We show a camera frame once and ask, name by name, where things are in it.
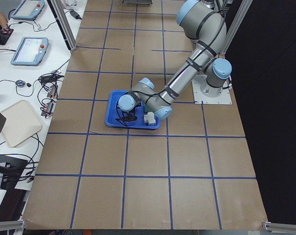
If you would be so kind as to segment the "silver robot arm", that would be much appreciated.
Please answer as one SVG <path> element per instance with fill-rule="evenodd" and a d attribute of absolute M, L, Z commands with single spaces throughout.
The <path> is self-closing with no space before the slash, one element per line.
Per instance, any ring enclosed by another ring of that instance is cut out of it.
<path fill-rule="evenodd" d="M 162 91 L 156 92 L 154 84 L 148 79 L 141 79 L 132 89 L 117 101 L 117 107 L 124 111 L 132 111 L 141 102 L 159 119 L 167 118 L 171 112 L 171 104 L 199 73 L 207 74 L 208 85 L 221 88 L 231 73 L 228 60 L 217 59 L 226 39 L 227 27 L 222 15 L 199 0 L 188 0 L 177 14 L 177 24 L 195 48 L 184 64 L 175 72 Z"/>

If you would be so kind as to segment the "person's hand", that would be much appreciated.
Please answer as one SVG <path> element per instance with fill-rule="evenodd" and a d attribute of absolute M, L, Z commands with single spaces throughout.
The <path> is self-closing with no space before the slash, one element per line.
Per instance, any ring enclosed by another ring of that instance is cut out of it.
<path fill-rule="evenodd" d="M 3 29 L 3 30 L 9 30 L 9 26 L 8 26 L 8 24 L 6 24 L 2 29 Z"/>

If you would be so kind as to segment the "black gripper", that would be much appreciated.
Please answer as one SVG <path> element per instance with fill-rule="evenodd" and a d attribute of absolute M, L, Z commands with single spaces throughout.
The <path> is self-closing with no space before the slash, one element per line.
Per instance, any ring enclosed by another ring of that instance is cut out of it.
<path fill-rule="evenodd" d="M 123 122 L 136 121 L 137 116 L 134 113 L 122 111 L 122 117 L 120 117 L 118 120 Z"/>

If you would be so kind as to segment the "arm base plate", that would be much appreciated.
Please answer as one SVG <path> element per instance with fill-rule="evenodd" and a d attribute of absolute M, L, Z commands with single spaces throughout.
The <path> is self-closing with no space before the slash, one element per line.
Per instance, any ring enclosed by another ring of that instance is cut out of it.
<path fill-rule="evenodd" d="M 196 75 L 191 84 L 195 104 L 231 105 L 229 89 L 224 87 L 214 88 L 207 83 L 206 75 Z"/>

